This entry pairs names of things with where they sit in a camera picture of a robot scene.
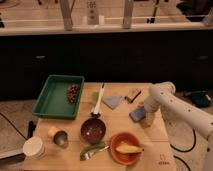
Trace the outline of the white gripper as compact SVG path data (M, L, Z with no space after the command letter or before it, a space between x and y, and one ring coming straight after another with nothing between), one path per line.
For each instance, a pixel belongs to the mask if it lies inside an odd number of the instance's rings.
M146 111L146 116L140 121L143 127L150 127L155 119L155 112L157 111L157 105L153 103L145 103L144 109Z

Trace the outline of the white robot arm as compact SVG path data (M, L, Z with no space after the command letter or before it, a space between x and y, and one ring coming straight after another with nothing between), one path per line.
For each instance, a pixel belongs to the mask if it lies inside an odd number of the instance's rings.
M151 84L143 102L144 110L154 113L164 106L194 128L208 141L202 171L213 171L213 116L177 98L175 91L176 87L172 82Z

